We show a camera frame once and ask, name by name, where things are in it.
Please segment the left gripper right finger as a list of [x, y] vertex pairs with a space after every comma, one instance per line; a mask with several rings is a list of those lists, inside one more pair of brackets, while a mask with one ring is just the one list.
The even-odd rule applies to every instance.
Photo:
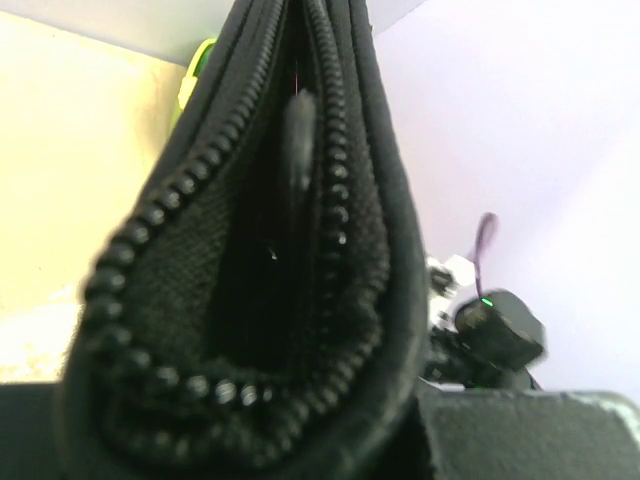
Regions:
[[611, 392], [416, 388], [438, 479], [639, 477], [639, 409]]

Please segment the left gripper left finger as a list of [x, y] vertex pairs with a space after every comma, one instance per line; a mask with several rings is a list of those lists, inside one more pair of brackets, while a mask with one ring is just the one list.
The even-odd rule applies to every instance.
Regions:
[[56, 382], [1, 385], [1, 480], [66, 479], [55, 445]]

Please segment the black tool case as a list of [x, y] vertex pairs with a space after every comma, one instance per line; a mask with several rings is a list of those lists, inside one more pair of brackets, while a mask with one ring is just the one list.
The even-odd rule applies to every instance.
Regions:
[[362, 1], [237, 1], [85, 284], [67, 479], [422, 478], [428, 275]]

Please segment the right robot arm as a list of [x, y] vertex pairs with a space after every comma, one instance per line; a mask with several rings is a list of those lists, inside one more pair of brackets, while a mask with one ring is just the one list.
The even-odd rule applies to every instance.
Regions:
[[476, 280], [476, 266], [459, 255], [429, 256], [428, 345], [422, 378], [466, 389], [538, 390], [528, 367], [546, 354], [543, 324], [513, 293], [488, 290], [453, 303]]

